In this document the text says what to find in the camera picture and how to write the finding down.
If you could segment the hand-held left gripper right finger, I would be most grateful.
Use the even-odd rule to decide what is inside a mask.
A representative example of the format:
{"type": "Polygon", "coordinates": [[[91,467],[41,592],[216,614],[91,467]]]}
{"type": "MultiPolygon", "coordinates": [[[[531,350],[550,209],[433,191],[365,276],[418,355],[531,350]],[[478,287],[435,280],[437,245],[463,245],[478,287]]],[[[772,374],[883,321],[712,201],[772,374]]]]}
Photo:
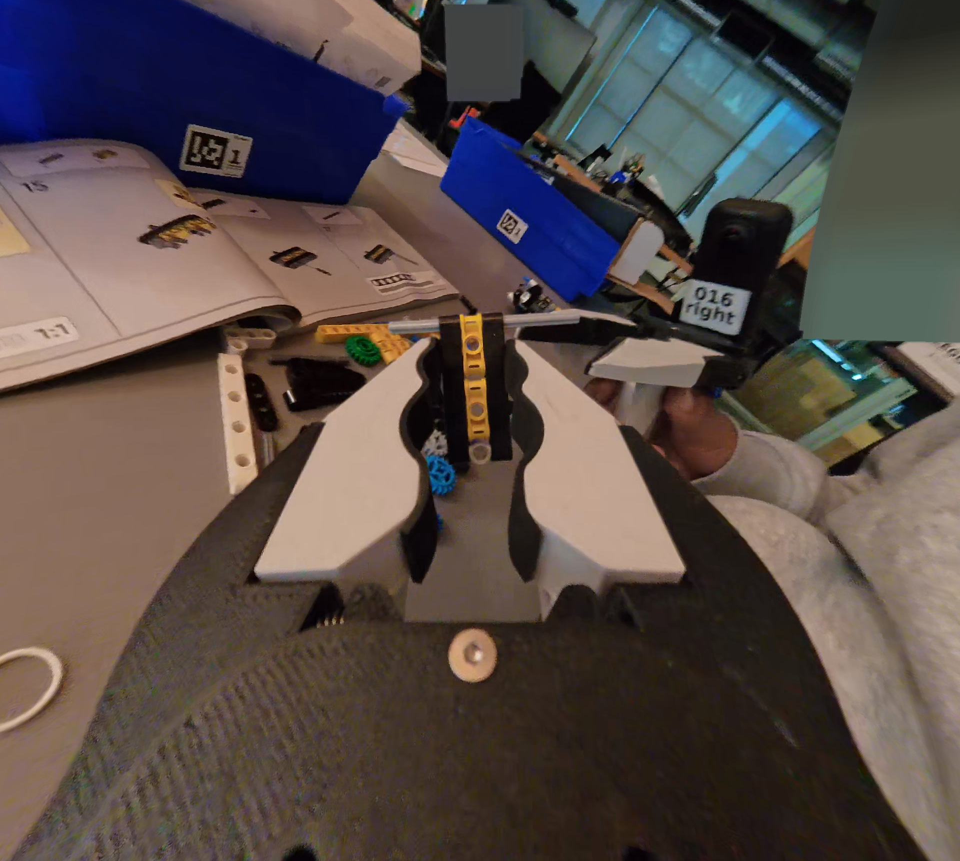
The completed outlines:
{"type": "Polygon", "coordinates": [[[509,342],[510,434],[519,450],[511,563],[542,611],[567,589],[677,584],[687,567],[634,457],[646,447],[527,342],[509,342]]]}

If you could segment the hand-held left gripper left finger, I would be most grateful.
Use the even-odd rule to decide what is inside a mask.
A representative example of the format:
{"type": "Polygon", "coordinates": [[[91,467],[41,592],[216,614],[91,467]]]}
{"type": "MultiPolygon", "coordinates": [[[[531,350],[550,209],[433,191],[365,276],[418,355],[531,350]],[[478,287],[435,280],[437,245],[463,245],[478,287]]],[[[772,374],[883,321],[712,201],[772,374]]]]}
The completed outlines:
{"type": "Polygon", "coordinates": [[[421,584],[438,543],[411,417],[428,410],[422,339],[331,411],[253,568],[263,583],[421,584]]]}

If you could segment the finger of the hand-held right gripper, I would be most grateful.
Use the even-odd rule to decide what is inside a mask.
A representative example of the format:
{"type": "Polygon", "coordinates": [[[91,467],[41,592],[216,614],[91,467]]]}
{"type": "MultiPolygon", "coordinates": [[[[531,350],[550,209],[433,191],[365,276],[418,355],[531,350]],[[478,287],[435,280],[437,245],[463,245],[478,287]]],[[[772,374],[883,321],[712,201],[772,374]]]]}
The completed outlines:
{"type": "Polygon", "coordinates": [[[618,315],[556,310],[517,318],[515,339],[527,343],[609,346],[626,339],[640,339],[640,327],[618,315]]]}
{"type": "Polygon", "coordinates": [[[624,338],[613,341],[588,362],[589,378],[624,384],[673,388],[705,385],[707,365],[725,356],[682,339],[624,338]]]}

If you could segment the black yellow lego beam assembly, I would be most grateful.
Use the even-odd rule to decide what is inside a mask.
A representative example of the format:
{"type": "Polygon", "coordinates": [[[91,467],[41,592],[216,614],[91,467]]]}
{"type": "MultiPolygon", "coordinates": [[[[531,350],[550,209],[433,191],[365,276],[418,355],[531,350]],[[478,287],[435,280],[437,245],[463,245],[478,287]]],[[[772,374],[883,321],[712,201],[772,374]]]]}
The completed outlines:
{"type": "Polygon", "coordinates": [[[513,457],[501,314],[447,315],[438,328],[446,458],[458,474],[513,457]]]}

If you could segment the small black lego assembly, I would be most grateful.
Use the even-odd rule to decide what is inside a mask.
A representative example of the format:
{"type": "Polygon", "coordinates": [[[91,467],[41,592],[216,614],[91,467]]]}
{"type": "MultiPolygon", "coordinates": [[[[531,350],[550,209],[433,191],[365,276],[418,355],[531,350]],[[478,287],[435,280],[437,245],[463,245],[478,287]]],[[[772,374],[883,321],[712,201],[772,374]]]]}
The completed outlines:
{"type": "Polygon", "coordinates": [[[524,277],[508,293],[508,301],[517,315],[549,314],[558,309],[558,305],[546,292],[544,285],[532,277],[524,277]]]}

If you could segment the pile of loose lego pieces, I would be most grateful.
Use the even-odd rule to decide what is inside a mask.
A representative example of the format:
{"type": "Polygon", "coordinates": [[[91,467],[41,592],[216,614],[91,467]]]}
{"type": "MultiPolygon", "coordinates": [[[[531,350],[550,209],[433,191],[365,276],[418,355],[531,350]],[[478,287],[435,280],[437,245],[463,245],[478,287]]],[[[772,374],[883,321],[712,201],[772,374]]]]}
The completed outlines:
{"type": "MultiPolygon", "coordinates": [[[[268,363],[284,372],[286,387],[281,394],[286,411],[300,415],[343,403],[366,384],[374,369],[396,362],[414,341],[425,338],[422,332],[399,334],[386,323],[322,324],[314,340],[340,347],[342,354],[280,354],[268,363]],[[345,350],[348,341],[356,349],[367,345],[376,359],[355,359],[345,350]]],[[[281,417],[267,383],[247,363],[258,351],[270,351],[278,333],[233,323],[220,329],[220,339],[217,378],[226,477],[229,492],[238,495],[277,454],[275,435],[282,427],[281,417]]]]}

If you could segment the lego instruction booklet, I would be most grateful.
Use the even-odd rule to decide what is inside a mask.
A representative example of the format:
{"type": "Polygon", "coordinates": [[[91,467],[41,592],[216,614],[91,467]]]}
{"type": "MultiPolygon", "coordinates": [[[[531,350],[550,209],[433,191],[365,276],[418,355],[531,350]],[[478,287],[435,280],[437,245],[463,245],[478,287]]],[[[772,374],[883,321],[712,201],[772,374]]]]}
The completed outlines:
{"type": "Polygon", "coordinates": [[[368,208],[188,188],[141,147],[1,150],[1,391],[262,317],[310,327],[457,289],[368,208]]]}

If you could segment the person's right hand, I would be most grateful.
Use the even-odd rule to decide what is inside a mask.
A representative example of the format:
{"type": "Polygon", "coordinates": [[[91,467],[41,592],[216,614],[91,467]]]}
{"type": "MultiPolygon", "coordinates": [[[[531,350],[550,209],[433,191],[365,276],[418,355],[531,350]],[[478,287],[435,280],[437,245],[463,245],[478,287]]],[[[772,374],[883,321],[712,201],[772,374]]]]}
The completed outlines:
{"type": "Polygon", "coordinates": [[[666,387],[649,443],[688,481],[709,478],[733,459],[737,424],[700,387],[666,387]]]}

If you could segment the cardboard box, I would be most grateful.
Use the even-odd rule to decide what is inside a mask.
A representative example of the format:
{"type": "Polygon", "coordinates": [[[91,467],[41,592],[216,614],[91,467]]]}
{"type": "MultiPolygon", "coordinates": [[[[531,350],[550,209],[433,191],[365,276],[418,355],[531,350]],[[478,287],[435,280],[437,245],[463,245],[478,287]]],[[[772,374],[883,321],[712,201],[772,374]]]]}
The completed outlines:
{"type": "Polygon", "coordinates": [[[639,219],[620,246],[606,273],[606,280],[670,313],[673,301],[659,289],[642,282],[642,276],[659,255],[666,258],[673,269],[680,270],[682,278],[692,273],[690,262],[666,245],[665,232],[653,221],[639,219]]]}

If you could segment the blue storage bin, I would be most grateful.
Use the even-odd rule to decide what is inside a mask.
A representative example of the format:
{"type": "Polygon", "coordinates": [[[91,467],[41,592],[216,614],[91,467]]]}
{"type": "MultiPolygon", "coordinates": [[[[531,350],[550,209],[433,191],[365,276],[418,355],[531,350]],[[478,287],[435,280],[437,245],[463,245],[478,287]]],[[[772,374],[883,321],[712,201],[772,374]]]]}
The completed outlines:
{"type": "Polygon", "coordinates": [[[2,0],[2,145],[99,140],[188,187],[344,205],[407,105],[182,0],[2,0]]]}
{"type": "Polygon", "coordinates": [[[607,280],[618,242],[486,123],[463,122],[439,188],[561,300],[589,299],[607,280]]]}

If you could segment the cluttered office desk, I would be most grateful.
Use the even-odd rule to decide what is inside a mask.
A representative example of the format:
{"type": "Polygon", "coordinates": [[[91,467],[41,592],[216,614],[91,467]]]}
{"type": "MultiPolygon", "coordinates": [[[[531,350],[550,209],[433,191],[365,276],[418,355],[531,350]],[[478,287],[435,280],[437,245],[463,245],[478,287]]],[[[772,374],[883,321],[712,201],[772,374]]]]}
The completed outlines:
{"type": "Polygon", "coordinates": [[[646,221],[660,230],[670,251],[682,259],[692,257],[693,236],[666,204],[640,156],[631,171],[608,173],[602,164],[589,173],[540,135],[523,144],[520,153],[542,180],[619,245],[637,223],[646,221]]]}

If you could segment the white paper sheet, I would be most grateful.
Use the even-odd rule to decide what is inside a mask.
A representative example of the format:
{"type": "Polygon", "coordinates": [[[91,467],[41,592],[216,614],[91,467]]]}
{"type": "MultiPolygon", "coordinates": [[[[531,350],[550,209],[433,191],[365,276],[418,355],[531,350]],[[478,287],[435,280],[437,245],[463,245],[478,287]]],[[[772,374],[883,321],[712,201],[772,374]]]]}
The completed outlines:
{"type": "Polygon", "coordinates": [[[449,167],[449,159],[404,119],[397,122],[386,138],[381,154],[402,167],[438,179],[449,167]]]}

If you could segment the large display screen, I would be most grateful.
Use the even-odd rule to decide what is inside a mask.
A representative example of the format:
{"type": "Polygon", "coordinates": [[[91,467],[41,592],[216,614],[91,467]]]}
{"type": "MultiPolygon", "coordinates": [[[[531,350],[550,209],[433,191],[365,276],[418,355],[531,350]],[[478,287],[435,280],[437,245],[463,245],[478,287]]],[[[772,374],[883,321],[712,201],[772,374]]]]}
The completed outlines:
{"type": "Polygon", "coordinates": [[[566,103],[589,69],[597,36],[569,0],[521,0],[527,61],[566,103]]]}

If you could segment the white rubber band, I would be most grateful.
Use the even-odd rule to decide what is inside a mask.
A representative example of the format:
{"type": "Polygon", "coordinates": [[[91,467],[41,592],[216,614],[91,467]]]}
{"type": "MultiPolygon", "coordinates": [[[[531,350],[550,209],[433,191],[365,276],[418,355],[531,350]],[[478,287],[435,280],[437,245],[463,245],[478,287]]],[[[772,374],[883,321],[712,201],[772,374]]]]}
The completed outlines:
{"type": "Polygon", "coordinates": [[[9,734],[41,715],[59,693],[65,678],[65,665],[52,650],[41,646],[29,646],[6,651],[1,654],[1,666],[18,661],[38,661],[45,665],[49,673],[49,682],[38,699],[18,715],[1,722],[1,735],[9,734]]]}

